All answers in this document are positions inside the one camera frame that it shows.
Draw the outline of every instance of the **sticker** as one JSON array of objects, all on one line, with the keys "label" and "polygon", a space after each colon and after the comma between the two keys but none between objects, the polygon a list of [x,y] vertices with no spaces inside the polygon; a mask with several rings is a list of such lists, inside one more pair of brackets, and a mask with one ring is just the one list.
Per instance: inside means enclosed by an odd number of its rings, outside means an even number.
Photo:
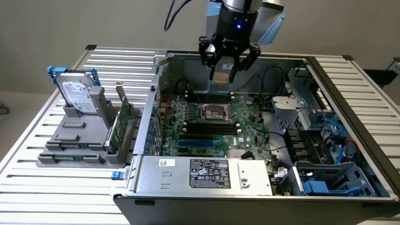
[{"label": "sticker", "polygon": [[230,188],[227,161],[190,159],[189,186],[191,188]]},{"label": "sticker", "polygon": [[159,159],[158,166],[174,166],[174,159]]},{"label": "sticker", "polygon": [[222,64],[222,69],[231,69],[233,64]]},{"label": "sticker", "polygon": [[62,82],[62,86],[73,108],[82,113],[95,113],[86,86],[78,82]]}]

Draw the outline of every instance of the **green circuit board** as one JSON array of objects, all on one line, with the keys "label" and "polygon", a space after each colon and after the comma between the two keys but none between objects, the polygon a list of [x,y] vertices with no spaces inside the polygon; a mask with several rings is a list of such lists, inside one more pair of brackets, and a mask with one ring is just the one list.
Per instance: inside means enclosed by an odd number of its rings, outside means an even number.
[{"label": "green circuit board", "polygon": [[[193,155],[207,157],[227,157],[229,153],[231,156],[231,153],[238,150],[235,152],[250,151],[254,155],[254,158],[258,160],[267,160],[270,158],[270,152],[265,150],[269,149],[269,145],[263,142],[259,143],[266,134],[255,131],[251,128],[253,126],[255,129],[265,131],[263,125],[261,123],[257,123],[258,107],[246,105],[245,100],[251,100],[251,97],[237,96],[227,104],[187,103],[182,97],[171,99],[169,101],[169,116],[174,116],[174,118],[167,119],[166,116],[166,119],[163,120],[163,143],[161,154],[165,156]],[[187,115],[189,107],[191,108],[191,115]],[[257,117],[253,123],[249,120],[249,112]],[[238,123],[241,131],[237,133],[237,135],[213,135],[215,140],[214,146],[183,146],[185,148],[187,148],[187,152],[179,153],[177,149],[178,147],[181,147],[178,146],[178,141],[179,135],[183,134],[183,121],[197,123]]]}]

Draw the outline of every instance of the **blue pcie slot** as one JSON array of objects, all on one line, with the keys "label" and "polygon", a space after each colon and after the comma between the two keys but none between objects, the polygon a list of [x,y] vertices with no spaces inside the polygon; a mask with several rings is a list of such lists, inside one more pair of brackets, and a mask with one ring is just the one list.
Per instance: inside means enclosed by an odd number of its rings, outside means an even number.
[{"label": "blue pcie slot", "polygon": [[178,141],[177,145],[178,146],[201,146],[201,147],[214,147],[222,139],[219,140],[209,140],[209,141],[198,141],[198,140],[185,140],[185,141]]}]

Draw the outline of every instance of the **power supply label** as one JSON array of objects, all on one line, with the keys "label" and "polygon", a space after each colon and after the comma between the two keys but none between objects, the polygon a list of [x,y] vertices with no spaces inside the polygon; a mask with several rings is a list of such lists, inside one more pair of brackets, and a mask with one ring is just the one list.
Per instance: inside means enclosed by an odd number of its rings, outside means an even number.
[{"label": "power supply label", "polygon": [[230,188],[227,161],[190,159],[189,186],[191,188]]}]

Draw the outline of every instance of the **circuit board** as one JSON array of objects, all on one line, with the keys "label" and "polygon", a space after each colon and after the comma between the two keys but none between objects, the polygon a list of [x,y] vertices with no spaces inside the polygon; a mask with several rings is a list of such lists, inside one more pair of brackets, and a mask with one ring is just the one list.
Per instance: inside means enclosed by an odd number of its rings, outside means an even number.
[{"label": "circuit board", "polygon": [[[270,152],[266,151],[269,150],[269,145],[265,143],[266,134],[255,131],[251,126],[261,131],[265,131],[265,128],[257,120],[253,123],[249,120],[249,112],[251,115],[258,115],[258,107],[245,103],[249,99],[251,100],[251,97],[235,96],[226,104],[187,103],[181,96],[170,99],[166,110],[169,115],[165,116],[162,123],[161,155],[238,158],[243,152],[250,151],[257,160],[267,160]],[[207,125],[238,124],[239,132],[237,135],[213,135],[211,146],[183,146],[185,152],[182,153],[178,149],[181,148],[179,135],[185,134],[183,122]]]},{"label": "circuit board", "polygon": [[126,98],[122,100],[122,104],[119,107],[119,113],[115,117],[113,128],[110,129],[110,139],[109,139],[109,147],[115,153],[118,147],[122,145],[126,127],[127,127],[127,120],[130,116],[130,107]]}]

